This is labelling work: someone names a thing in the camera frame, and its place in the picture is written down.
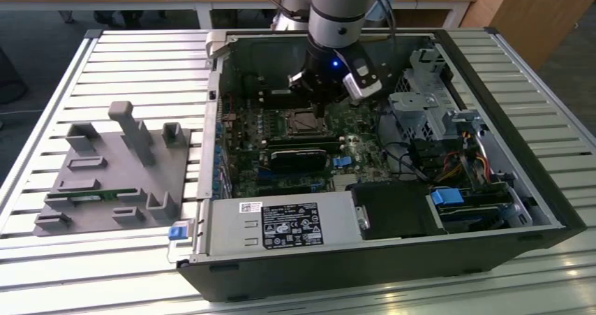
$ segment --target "blue tab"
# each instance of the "blue tab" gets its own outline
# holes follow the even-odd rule
[[[188,227],[186,226],[171,226],[168,232],[170,240],[186,240],[188,238]]]
[[[352,164],[352,157],[344,156],[342,158],[334,158],[334,166],[335,167],[344,167]]]
[[[464,198],[458,188],[442,188],[431,193],[435,205],[460,205]]]

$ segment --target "metal slatted table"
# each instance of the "metal slatted table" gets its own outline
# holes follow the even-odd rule
[[[70,145],[71,123],[115,131],[107,108],[135,104],[148,129],[192,129],[183,215],[196,209],[210,69],[207,31],[106,31],[87,38],[0,190],[0,313],[587,314],[596,307],[595,138],[500,35],[451,35],[576,207],[588,230],[494,271],[238,303],[210,303],[168,262],[167,228],[39,238],[34,221]],[[470,108],[470,91],[455,83]]]

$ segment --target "green circuit board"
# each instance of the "green circuit board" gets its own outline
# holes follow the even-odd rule
[[[298,119],[303,119],[300,114],[308,111],[266,110],[259,107],[239,109],[243,114],[227,125],[235,198],[335,191],[332,179],[336,175],[354,175],[358,182],[391,178],[391,170],[376,142],[375,110],[364,105],[352,107],[346,100],[328,106],[326,118],[318,120],[320,122],[299,122]],[[264,166],[267,148],[262,148],[260,142],[291,138],[296,126],[298,130],[316,128],[316,134],[322,136],[342,137],[342,151],[327,155],[322,171],[276,175]],[[350,165],[335,167],[334,159],[347,156],[351,157]]]

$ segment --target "gray 3d printed holder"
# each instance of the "gray 3d printed holder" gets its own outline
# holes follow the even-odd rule
[[[122,133],[74,124],[71,144],[34,235],[90,233],[170,226],[180,216],[190,130],[166,123],[148,131],[128,101],[112,102],[110,118]]]

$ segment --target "barcode sticker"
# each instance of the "barcode sticker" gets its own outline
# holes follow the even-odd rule
[[[263,202],[242,202],[240,212],[262,212]]]

